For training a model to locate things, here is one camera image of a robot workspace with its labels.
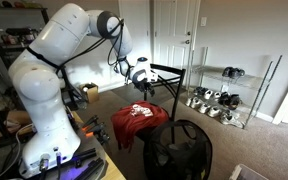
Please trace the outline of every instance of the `cardboard box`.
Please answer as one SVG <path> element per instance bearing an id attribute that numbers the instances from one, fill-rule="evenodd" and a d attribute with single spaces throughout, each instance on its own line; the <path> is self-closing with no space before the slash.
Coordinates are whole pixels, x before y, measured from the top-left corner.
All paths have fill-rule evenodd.
<path id="1" fill-rule="evenodd" d="M 94 83 L 81 84 L 79 89 L 88 103 L 92 103 L 100 99 L 98 94 L 98 86 Z"/>

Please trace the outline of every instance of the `black shoe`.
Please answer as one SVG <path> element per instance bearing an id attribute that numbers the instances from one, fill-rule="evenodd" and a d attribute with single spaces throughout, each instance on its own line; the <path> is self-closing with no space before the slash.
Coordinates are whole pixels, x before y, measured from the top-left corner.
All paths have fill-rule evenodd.
<path id="1" fill-rule="evenodd" d="M 226 67 L 222 73 L 223 77 L 229 77 L 230 71 L 233 69 L 233 67 Z"/>
<path id="2" fill-rule="evenodd" d="M 230 70 L 228 76 L 232 79 L 237 79 L 237 78 L 242 77 L 244 75 L 245 75 L 245 71 L 243 69 L 233 68 L 232 70 Z"/>
<path id="3" fill-rule="evenodd" d="M 194 89 L 194 94 L 204 96 L 204 94 L 207 90 L 208 90 L 208 88 L 203 88 L 203 87 L 199 86 L 196 89 Z"/>
<path id="4" fill-rule="evenodd" d="M 225 101 L 228 101 L 230 99 L 230 94 L 228 92 L 223 92 L 221 94 L 221 97 L 218 99 L 218 103 L 221 105 L 224 105 Z"/>
<path id="5" fill-rule="evenodd" d="M 227 107 L 229 110 L 235 110 L 240 104 L 241 99 L 238 94 L 232 94 L 229 99 L 224 101 L 223 105 Z"/>

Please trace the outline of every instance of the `white sneaker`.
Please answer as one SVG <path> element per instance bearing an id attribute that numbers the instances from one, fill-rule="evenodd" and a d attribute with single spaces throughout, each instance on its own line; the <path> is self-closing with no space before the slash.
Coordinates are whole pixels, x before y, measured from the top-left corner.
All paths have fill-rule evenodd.
<path id="1" fill-rule="evenodd" d="M 186 100 L 186 102 L 185 102 L 185 105 L 186 105 L 186 106 L 190 106 L 192 100 L 193 100 L 193 98 L 187 98 L 187 100 Z"/>
<path id="2" fill-rule="evenodd" d="M 221 110 L 217 106 L 211 107 L 211 109 L 208 111 L 207 115 L 210 117 L 217 117 L 220 115 Z"/>
<path id="3" fill-rule="evenodd" d="M 243 128 L 244 127 L 244 123 L 242 123 L 241 121 L 237 120 L 236 118 L 234 118 L 233 116 L 227 116 L 227 115 L 222 115 L 221 116 L 221 123 L 224 125 L 233 125 L 239 128 Z"/>
<path id="4" fill-rule="evenodd" d="M 214 100 L 215 101 L 218 101 L 218 99 L 221 97 L 221 93 L 220 92 L 215 92 L 214 94 L 213 94 L 213 98 L 214 98 Z"/>
<path id="5" fill-rule="evenodd" d="M 213 94 L 213 91 L 207 90 L 207 91 L 205 92 L 205 94 L 204 94 L 204 98 L 205 98 L 205 99 L 210 99 L 210 97 L 212 96 L 212 94 Z"/>
<path id="6" fill-rule="evenodd" d="M 238 119 L 240 117 L 240 114 L 238 112 L 230 111 L 229 109 L 222 110 L 222 116 L 233 116 L 235 119 Z"/>
<path id="7" fill-rule="evenodd" d="M 198 108 L 198 111 L 204 114 L 208 111 L 208 109 L 210 109 L 210 107 L 210 105 L 204 103 L 200 106 L 200 108 Z"/>
<path id="8" fill-rule="evenodd" d="M 197 97 L 194 97 L 192 102 L 191 102 L 191 108 L 195 109 L 197 108 L 199 105 L 201 105 L 203 103 L 203 101 L 201 101 L 200 99 L 198 99 Z"/>

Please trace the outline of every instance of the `light switch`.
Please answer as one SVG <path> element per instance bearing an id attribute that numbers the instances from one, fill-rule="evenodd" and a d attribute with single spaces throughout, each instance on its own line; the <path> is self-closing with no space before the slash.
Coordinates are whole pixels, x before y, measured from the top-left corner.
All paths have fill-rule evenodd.
<path id="1" fill-rule="evenodd" d="M 207 17 L 201 18 L 201 26 L 206 26 Z"/>

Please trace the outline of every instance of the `power outlet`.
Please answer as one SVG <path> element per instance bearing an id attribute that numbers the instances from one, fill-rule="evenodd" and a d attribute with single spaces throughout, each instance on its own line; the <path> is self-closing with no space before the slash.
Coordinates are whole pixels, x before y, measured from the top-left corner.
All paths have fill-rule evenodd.
<path id="1" fill-rule="evenodd" d="M 229 88 L 229 86 L 222 85 L 221 92 L 228 92 L 228 88 Z"/>

